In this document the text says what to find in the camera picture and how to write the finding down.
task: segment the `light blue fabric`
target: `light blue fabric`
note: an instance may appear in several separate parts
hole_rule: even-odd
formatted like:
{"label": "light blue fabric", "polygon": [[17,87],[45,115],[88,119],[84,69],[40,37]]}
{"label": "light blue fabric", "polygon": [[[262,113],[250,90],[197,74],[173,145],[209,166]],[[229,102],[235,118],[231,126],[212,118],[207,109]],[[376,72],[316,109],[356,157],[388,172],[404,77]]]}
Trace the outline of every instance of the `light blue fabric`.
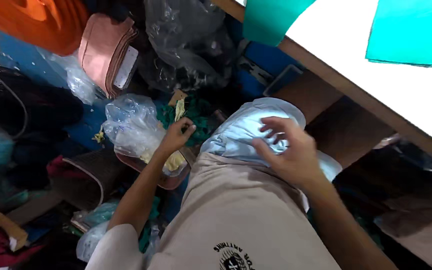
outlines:
{"label": "light blue fabric", "polygon": [[[291,118],[302,128],[306,126],[303,113],[293,104],[273,97],[258,98],[244,103],[220,125],[213,135],[202,144],[201,152],[240,161],[261,163],[269,167],[269,164],[256,153],[252,140],[254,138],[263,139],[275,154],[284,152],[289,145],[287,140],[273,144],[273,138],[265,138],[271,131],[259,131],[263,126],[261,118],[270,116]],[[329,181],[332,181],[342,171],[341,165],[332,157],[318,152],[318,158],[321,170]]]}

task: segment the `right hand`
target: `right hand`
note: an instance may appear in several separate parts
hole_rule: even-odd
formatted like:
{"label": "right hand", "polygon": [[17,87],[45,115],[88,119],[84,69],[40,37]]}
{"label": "right hand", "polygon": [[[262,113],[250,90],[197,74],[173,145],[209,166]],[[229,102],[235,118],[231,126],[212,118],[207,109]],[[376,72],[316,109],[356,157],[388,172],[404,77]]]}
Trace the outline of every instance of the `right hand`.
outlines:
{"label": "right hand", "polygon": [[276,136],[274,144],[282,139],[289,142],[289,147],[283,154],[275,155],[262,139],[252,140],[258,154],[280,177],[303,191],[324,182],[329,183],[319,168],[314,138],[304,132],[294,120],[273,116],[261,118],[261,122],[264,124],[261,132],[272,130],[266,138]]}

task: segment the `peach fabric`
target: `peach fabric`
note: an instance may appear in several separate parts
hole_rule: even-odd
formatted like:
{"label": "peach fabric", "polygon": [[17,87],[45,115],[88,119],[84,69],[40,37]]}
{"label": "peach fabric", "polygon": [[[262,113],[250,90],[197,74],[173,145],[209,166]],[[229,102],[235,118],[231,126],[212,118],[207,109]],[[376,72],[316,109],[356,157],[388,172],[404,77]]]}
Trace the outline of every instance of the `peach fabric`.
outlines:
{"label": "peach fabric", "polygon": [[66,56],[78,49],[88,11],[81,0],[0,0],[0,30]]}
{"label": "peach fabric", "polygon": [[108,98],[119,95],[113,81],[130,41],[136,36],[133,24],[129,17],[119,23],[108,15],[96,13],[91,15],[82,34],[79,63]]}

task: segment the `shirt sleeve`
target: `shirt sleeve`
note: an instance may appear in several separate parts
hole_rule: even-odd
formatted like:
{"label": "shirt sleeve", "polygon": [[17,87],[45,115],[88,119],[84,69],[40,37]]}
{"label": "shirt sleeve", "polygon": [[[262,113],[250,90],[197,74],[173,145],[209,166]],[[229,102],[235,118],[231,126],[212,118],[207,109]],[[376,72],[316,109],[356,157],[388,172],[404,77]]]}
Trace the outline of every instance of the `shirt sleeve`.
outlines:
{"label": "shirt sleeve", "polygon": [[131,224],[121,224],[107,231],[89,259],[86,270],[141,270],[138,233]]}

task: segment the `white label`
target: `white label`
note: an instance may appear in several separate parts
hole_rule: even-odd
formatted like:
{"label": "white label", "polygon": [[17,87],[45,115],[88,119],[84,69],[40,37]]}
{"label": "white label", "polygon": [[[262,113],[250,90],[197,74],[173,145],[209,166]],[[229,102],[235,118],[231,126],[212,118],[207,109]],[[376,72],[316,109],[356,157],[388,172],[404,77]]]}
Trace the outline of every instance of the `white label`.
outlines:
{"label": "white label", "polygon": [[136,58],[138,58],[138,50],[129,46],[128,50],[126,51],[126,55],[124,56],[123,62],[117,71],[116,77],[114,78],[113,84],[117,88],[122,89],[128,81],[129,73],[135,65]]}

